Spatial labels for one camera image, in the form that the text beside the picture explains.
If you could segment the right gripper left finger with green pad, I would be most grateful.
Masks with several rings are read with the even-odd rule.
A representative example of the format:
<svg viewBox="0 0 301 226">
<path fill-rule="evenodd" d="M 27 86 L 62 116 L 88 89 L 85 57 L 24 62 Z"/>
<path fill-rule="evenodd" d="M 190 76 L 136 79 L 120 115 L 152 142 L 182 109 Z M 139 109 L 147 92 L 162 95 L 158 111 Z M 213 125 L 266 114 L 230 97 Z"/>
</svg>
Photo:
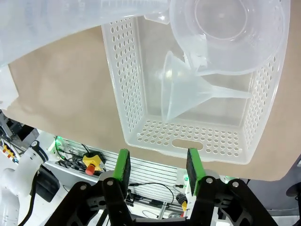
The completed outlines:
<svg viewBox="0 0 301 226">
<path fill-rule="evenodd" d="M 103 210 L 112 226 L 133 226 L 125 202 L 130 170 L 130 153 L 121 149 L 112 175 L 99 179 L 93 186 L 88 182 L 77 182 L 45 225 L 87 226 L 99 210 Z"/>
</svg>

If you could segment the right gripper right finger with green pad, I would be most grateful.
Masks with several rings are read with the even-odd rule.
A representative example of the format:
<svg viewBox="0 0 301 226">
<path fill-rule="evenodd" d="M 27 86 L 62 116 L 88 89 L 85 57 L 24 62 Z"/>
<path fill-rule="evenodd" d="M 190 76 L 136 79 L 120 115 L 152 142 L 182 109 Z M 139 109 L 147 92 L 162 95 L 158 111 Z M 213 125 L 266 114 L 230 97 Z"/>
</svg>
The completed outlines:
<svg viewBox="0 0 301 226">
<path fill-rule="evenodd" d="M 238 178 L 228 183 L 208 176 L 198 150 L 189 148 L 186 170 L 196 201 L 189 219 L 190 226 L 209 226 L 214 208 L 228 217 L 234 226 L 276 226 L 277 223 L 247 184 Z"/>
</svg>

